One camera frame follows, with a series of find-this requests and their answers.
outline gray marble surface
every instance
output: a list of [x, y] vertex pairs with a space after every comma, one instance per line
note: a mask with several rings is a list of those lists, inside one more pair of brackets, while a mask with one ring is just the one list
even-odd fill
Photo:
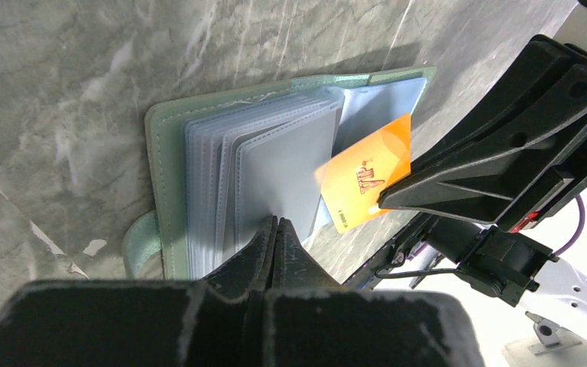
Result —
[[[416, 157], [574, 4], [0, 2], [0, 304], [33, 278], [124, 277], [122, 237], [154, 207], [149, 106], [293, 76], [437, 65], [413, 117]], [[308, 249], [342, 280], [407, 218], [342, 239], [323, 229]]]

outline white floor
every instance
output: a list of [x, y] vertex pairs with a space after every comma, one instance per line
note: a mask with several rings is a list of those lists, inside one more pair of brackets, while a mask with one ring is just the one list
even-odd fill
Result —
[[[582, 193], [582, 198], [587, 203], [587, 189]], [[552, 249], [557, 249], [575, 232], [578, 215], [577, 205], [574, 202], [569, 203], [556, 216], [542, 222], [535, 229], [525, 231], [524, 234]], [[562, 255], [562, 258], [587, 275], [587, 213], [582, 236]], [[454, 266], [449, 261], [443, 261], [440, 267]], [[381, 282], [377, 289], [407, 289], [407, 285], [408, 280], [389, 280]], [[501, 354], [502, 348], [517, 339], [533, 335], [532, 321], [524, 316], [524, 310], [509, 307], [498, 299], [486, 297], [472, 290], [468, 284], [454, 275], [428, 277], [417, 289], [451, 294], [462, 302], [472, 319], [481, 353], [489, 367], [508, 366]]]

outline yellow card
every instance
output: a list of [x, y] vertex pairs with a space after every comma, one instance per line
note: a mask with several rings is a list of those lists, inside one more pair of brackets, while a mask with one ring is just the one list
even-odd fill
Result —
[[410, 173], [410, 115], [391, 122], [323, 167], [321, 194], [339, 233], [387, 213], [379, 193]]

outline cable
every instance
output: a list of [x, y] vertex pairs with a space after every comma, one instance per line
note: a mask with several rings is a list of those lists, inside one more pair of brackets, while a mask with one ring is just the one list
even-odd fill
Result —
[[402, 279], [402, 278], [415, 278], [415, 277], [426, 277], [429, 275], [438, 274], [465, 274], [460, 269], [432, 269], [432, 270], [418, 270], [418, 271], [406, 271], [404, 273], [395, 274], [379, 274], [379, 270], [375, 271], [375, 277], [379, 279]]
[[575, 196], [575, 201], [577, 202], [577, 209], [579, 209], [579, 221], [577, 222], [577, 229], [575, 230], [575, 233], [572, 234], [572, 237], [568, 240], [568, 242], [566, 242], [565, 245], [561, 246], [560, 249], [554, 252], [554, 254], [557, 256], [561, 256], [562, 253], [571, 248], [572, 245], [574, 245], [582, 235], [582, 230], [584, 230], [584, 224], [586, 223], [586, 208], [584, 207], [584, 200], [582, 200], [581, 195], [577, 195]]

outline wallet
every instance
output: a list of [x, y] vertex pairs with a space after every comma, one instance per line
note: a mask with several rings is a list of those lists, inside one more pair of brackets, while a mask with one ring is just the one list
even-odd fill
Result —
[[[331, 222], [319, 167], [412, 113], [434, 73], [308, 76], [153, 106], [145, 128], [165, 278], [205, 276], [269, 215], [301, 239]], [[125, 265], [131, 276], [140, 268]]]

